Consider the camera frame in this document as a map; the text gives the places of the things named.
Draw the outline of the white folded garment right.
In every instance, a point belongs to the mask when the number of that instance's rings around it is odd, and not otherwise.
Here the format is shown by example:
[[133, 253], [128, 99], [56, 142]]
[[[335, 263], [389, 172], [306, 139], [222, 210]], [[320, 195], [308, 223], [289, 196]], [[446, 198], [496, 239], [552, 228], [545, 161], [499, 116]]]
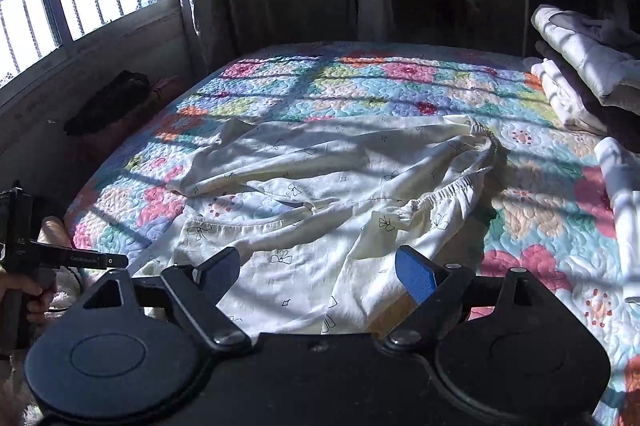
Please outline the white folded garment right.
[[639, 155], [606, 137], [594, 148], [614, 213], [623, 298], [639, 302]]

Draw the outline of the black bag on box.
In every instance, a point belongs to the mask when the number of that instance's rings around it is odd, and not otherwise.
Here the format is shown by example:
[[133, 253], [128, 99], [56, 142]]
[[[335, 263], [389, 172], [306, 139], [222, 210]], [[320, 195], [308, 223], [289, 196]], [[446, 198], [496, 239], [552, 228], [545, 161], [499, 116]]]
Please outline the black bag on box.
[[78, 113], [64, 123], [63, 129], [70, 137], [99, 132], [140, 105], [150, 91], [145, 74], [123, 70], [90, 97]]

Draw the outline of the cream patterned pajama garment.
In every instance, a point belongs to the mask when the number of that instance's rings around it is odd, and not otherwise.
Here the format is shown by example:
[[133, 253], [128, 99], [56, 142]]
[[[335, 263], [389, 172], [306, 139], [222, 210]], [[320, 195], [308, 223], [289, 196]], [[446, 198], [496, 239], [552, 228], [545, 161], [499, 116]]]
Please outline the cream patterned pajama garment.
[[170, 181], [183, 213], [131, 272], [232, 247], [240, 275], [219, 307], [245, 333], [362, 332], [404, 292], [396, 250], [435, 257], [480, 200], [497, 149], [466, 116], [232, 118]]

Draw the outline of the floral quilted bedspread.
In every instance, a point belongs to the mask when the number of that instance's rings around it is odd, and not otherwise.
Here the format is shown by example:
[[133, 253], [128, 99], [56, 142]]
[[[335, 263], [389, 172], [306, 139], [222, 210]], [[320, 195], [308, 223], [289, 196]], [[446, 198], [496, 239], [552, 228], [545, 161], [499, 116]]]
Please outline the floral quilted bedspread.
[[[307, 43], [234, 60], [171, 102], [99, 167], [68, 207], [75, 246], [129, 267], [183, 213], [169, 188], [232, 118], [466, 116], [496, 138], [495, 164], [462, 229], [432, 260], [484, 276], [536, 275], [603, 345], [612, 377], [599, 425], [639, 420], [639, 310], [623, 298], [614, 216], [594, 135], [565, 129], [541, 82], [512, 56], [426, 45]], [[410, 310], [402, 296], [370, 328]]]

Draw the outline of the white hanging garment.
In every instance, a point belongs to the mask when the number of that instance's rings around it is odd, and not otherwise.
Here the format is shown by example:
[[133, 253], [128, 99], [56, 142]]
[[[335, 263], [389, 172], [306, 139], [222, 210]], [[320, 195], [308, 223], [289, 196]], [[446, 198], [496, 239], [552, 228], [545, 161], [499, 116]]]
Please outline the white hanging garment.
[[392, 0], [358, 0], [357, 37], [359, 41], [390, 41], [394, 32]]

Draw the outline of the folded white clothes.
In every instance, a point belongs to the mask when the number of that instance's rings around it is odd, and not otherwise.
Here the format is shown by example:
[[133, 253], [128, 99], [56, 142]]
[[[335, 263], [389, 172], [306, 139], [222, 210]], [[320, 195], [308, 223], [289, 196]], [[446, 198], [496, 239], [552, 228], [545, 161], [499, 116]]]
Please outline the folded white clothes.
[[563, 127], [597, 135], [606, 134], [605, 124], [588, 112], [578, 92], [552, 60], [526, 57], [523, 65], [541, 81], [542, 91]]

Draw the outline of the folded beige quilt stack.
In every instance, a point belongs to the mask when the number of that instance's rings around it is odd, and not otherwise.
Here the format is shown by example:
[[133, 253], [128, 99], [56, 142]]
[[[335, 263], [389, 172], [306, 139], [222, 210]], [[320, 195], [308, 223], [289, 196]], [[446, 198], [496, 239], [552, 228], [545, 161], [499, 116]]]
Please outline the folded beige quilt stack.
[[639, 114], [639, 60], [615, 50], [574, 28], [560, 26], [552, 5], [538, 6], [530, 21], [555, 52], [577, 72], [603, 106], [615, 106]]

